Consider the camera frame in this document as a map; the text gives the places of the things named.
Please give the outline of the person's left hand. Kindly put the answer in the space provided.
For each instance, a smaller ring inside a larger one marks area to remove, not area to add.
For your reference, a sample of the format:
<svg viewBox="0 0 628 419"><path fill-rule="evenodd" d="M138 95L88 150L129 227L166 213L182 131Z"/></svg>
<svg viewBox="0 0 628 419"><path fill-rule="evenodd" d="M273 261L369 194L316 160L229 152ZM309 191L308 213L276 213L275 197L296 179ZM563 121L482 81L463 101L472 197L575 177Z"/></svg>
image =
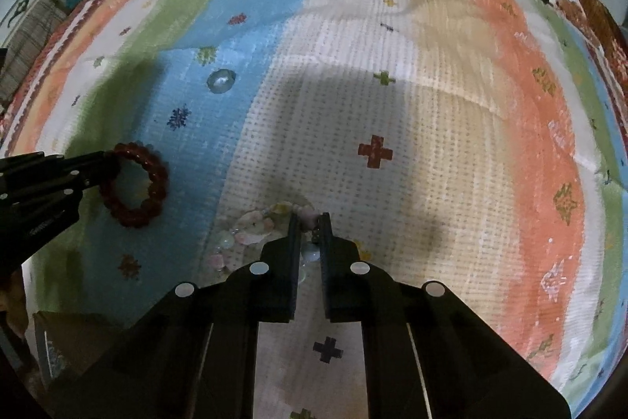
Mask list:
<svg viewBox="0 0 628 419"><path fill-rule="evenodd" d="M2 276L0 303L1 311L6 313L9 327L18 337L24 338L29 326L29 314L21 268L15 270L11 275Z"/></svg>

